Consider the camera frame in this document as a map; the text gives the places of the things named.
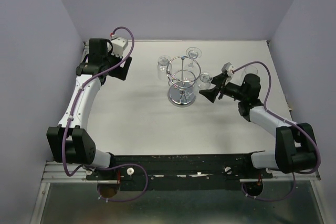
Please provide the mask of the clear wine glass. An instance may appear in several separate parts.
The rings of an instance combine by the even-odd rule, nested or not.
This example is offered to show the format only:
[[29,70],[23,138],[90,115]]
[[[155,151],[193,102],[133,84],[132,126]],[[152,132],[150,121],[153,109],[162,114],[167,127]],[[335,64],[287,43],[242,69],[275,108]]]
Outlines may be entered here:
[[258,69],[253,65],[248,65],[244,68],[244,74],[255,74],[258,75]]

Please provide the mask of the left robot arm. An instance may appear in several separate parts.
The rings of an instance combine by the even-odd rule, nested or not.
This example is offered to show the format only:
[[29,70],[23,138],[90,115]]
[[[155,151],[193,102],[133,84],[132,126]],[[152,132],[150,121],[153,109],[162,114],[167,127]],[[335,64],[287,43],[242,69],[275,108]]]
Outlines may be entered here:
[[126,79],[132,61],[131,57],[123,59],[127,46],[128,40],[117,35],[88,41],[87,54],[76,68],[75,89],[66,112],[46,133],[56,162],[98,167],[104,179],[116,175],[113,155],[97,149],[87,126],[94,99],[107,76]]

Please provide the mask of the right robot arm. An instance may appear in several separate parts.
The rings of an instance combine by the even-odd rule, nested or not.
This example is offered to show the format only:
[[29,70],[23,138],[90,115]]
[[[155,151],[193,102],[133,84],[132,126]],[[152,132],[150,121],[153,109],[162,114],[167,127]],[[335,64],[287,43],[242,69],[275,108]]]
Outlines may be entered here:
[[228,96],[238,101],[238,112],[246,121],[254,123],[275,138],[274,151],[253,152],[250,160],[241,165],[242,173],[249,178],[259,174],[260,169],[279,170],[285,174],[314,169],[318,163],[313,130],[308,123],[295,123],[282,119],[265,109],[259,99],[260,78],[247,74],[242,85],[229,82],[227,73],[215,76],[213,88],[201,90],[211,102]]

